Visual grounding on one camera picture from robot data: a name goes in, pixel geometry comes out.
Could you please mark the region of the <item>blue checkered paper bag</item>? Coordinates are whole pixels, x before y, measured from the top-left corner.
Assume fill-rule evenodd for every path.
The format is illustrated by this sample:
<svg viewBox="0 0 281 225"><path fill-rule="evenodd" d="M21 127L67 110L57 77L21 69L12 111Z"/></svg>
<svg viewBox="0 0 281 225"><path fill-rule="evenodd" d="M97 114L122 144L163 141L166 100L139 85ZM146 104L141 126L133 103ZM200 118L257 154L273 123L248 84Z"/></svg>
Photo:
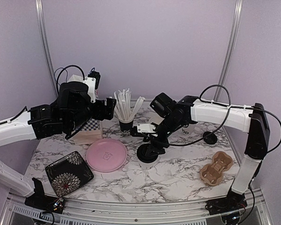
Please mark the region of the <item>blue checkered paper bag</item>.
<svg viewBox="0 0 281 225"><path fill-rule="evenodd" d="M75 145L89 145L102 139L102 137L103 129L101 121L90 119L84 127L69 140Z"/></svg>

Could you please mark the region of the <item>brown cardboard cup carrier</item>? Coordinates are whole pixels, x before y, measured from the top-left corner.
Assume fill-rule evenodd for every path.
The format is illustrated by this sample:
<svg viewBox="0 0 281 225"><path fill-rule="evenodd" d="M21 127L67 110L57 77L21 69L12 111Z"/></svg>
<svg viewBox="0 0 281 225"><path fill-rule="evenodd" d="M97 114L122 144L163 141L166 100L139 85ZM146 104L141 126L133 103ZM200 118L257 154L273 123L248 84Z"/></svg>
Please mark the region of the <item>brown cardboard cup carrier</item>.
<svg viewBox="0 0 281 225"><path fill-rule="evenodd" d="M212 157L212 162L200 170L201 180L209 186L217 186L223 179L223 173L233 165L231 156L223 151L218 151Z"/></svg>

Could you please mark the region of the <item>white paper coffee cup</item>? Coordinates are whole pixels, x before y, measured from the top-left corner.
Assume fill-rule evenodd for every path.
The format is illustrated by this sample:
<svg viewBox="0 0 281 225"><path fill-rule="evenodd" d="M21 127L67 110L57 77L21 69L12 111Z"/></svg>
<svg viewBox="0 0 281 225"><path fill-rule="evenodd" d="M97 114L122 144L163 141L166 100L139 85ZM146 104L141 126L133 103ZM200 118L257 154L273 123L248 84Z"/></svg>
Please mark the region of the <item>white paper coffee cup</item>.
<svg viewBox="0 0 281 225"><path fill-rule="evenodd" d="M140 165L141 169L149 170L149 169L153 168L158 162L159 162L159 159L155 160L154 162L150 162L150 163L145 163L145 162L139 161L139 165Z"/></svg>
<svg viewBox="0 0 281 225"><path fill-rule="evenodd" d="M181 127L182 134L183 135L191 135L193 133L195 127L196 127L196 123L195 124L189 123L189 124Z"/></svg>

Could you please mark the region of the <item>stack of white paper cups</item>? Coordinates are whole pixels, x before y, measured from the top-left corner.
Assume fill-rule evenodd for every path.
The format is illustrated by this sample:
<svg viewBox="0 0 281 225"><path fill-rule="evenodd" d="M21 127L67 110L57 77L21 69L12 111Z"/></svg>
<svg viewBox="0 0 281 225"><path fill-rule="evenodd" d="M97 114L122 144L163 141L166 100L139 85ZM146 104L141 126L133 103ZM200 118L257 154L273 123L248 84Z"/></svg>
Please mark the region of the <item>stack of white paper cups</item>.
<svg viewBox="0 0 281 225"><path fill-rule="evenodd" d="M149 124L157 124L159 125L161 122L163 121L163 118L160 116L154 116L152 118L149 119Z"/></svg>

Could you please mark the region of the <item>stack of black lids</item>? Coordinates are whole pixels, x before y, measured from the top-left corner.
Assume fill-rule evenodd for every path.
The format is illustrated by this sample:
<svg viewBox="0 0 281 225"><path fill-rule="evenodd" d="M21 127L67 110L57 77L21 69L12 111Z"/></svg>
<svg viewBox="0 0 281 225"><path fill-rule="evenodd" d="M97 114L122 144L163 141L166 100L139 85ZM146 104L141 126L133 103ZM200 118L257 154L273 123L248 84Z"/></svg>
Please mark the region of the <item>stack of black lids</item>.
<svg viewBox="0 0 281 225"><path fill-rule="evenodd" d="M214 145L217 143L218 138L214 133L206 131L203 134L203 140L207 144Z"/></svg>

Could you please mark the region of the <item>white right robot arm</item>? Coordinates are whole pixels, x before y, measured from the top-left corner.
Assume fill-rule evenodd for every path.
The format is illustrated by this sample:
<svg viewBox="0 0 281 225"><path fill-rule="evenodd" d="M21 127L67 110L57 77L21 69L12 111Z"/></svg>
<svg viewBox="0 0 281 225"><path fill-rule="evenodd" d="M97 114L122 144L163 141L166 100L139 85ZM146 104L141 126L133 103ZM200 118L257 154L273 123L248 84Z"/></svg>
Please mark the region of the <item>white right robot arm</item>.
<svg viewBox="0 0 281 225"><path fill-rule="evenodd" d="M200 141L191 146L182 144L199 139L205 131L213 131L217 125L198 123L195 130L186 135L181 129L169 137L169 142L178 147L169 147L166 154L159 157L157 163L148 170L142 170L140 177L142 184L143 202L186 202L199 199L218 198L227 194L236 176L244 149L247 134L236 129L226 127L216 133L218 142L214 145ZM224 151L234 159L232 167L224 172L223 180L217 186L208 186L199 175L200 169L211 163L212 156Z"/></svg>

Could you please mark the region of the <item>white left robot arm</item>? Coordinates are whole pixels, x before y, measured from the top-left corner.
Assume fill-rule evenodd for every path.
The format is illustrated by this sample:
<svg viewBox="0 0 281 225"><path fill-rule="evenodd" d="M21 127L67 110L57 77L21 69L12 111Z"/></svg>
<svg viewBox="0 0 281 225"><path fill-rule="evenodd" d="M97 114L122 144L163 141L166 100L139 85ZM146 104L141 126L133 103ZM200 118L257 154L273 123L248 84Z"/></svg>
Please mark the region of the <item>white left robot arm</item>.
<svg viewBox="0 0 281 225"><path fill-rule="evenodd" d="M0 120L15 116L23 109L50 104L56 99L54 94L11 94L0 95ZM24 174L38 146L38 140L15 142L0 147L0 160L17 172ZM9 188L0 183L0 203L5 202Z"/></svg>

